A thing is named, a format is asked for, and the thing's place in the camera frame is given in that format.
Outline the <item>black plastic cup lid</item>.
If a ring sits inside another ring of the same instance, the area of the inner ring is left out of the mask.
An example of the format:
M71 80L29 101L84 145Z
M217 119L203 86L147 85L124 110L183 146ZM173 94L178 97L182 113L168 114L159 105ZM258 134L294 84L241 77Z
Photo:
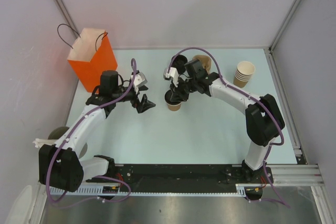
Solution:
M165 102L170 105L178 105L183 102L181 96L172 90L168 90L164 96Z

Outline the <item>orange paper bag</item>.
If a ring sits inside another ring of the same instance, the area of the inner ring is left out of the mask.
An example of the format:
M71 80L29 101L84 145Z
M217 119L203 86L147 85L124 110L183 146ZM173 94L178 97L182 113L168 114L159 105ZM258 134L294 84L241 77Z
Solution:
M98 28L84 28L70 45L67 60L87 92L92 92L100 83L104 71L116 70L108 32Z

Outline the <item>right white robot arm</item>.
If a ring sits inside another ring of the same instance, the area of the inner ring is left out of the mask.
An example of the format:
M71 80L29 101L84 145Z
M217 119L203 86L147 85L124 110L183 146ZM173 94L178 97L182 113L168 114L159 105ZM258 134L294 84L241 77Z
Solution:
M227 82L218 73L208 73L199 60L187 62L182 70L187 72L186 79L181 78L181 73L174 67L165 69L164 79L171 81L165 94L167 104L186 102L189 94L199 92L220 99L241 112L245 116L251 143L238 177L254 183L264 171L263 166L275 138L283 138L285 122L275 98L270 94L260 97L251 95Z

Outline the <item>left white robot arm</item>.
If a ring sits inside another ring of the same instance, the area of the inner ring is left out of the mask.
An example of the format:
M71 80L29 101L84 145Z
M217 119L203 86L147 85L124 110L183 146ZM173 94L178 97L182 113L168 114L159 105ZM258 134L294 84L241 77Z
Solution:
M39 182L68 192L76 191L82 182L99 176L110 182L115 178L116 168L113 158L96 155L81 161L80 154L90 136L110 115L118 102L130 102L138 113L155 107L140 91L147 90L146 77L137 71L131 75L130 84L124 87L119 83L117 71L104 71L100 84L96 86L86 105L71 127L54 130L60 136L52 144L43 144L38 153Z

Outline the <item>stack of black lids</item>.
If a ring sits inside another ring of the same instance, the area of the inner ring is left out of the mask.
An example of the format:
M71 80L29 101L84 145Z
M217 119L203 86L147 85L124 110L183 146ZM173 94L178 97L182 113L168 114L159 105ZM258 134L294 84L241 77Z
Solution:
M188 59L184 55L177 55L171 67L176 68L179 74L183 74L186 71L184 65L187 62L188 62Z

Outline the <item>stack of paper cups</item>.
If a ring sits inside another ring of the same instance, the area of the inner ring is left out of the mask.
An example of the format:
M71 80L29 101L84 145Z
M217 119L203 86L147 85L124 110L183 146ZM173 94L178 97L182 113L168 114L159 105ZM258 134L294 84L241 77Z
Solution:
M249 61L241 61L236 68L233 84L243 88L250 81L255 73L255 65Z

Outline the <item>grey tape roll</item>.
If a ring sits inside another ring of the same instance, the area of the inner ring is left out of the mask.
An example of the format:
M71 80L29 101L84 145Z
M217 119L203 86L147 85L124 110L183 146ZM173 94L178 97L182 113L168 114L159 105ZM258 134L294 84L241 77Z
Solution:
M54 129L48 136L48 140L57 140L59 139L60 137L62 137L67 131L68 131L69 127L67 126L61 126L61 127L58 127L56 129ZM79 158L82 158L85 153L87 152L87 149L88 149L88 145L87 143L83 146L80 154L79 154Z

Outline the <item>white crumpled cloth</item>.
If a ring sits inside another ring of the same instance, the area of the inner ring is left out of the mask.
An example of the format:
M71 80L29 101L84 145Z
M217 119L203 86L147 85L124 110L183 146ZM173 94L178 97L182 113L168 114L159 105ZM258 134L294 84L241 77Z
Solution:
M54 143L55 140L45 140L40 138L36 138L33 141L33 144L35 145L36 148L41 148L43 145L53 145Z

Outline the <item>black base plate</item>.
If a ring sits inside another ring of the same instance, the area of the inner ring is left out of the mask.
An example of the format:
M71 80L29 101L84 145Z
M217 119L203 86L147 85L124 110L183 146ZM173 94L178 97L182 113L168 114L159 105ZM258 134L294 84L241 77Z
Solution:
M273 180L271 168L249 172L241 165L225 164L123 164L106 176L121 175L134 193L235 193L236 184Z

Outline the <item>aluminium frame rail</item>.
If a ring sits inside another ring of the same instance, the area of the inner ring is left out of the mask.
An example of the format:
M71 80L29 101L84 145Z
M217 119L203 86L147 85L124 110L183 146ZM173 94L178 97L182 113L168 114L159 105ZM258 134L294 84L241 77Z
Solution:
M318 165L268 165L276 186L323 186Z

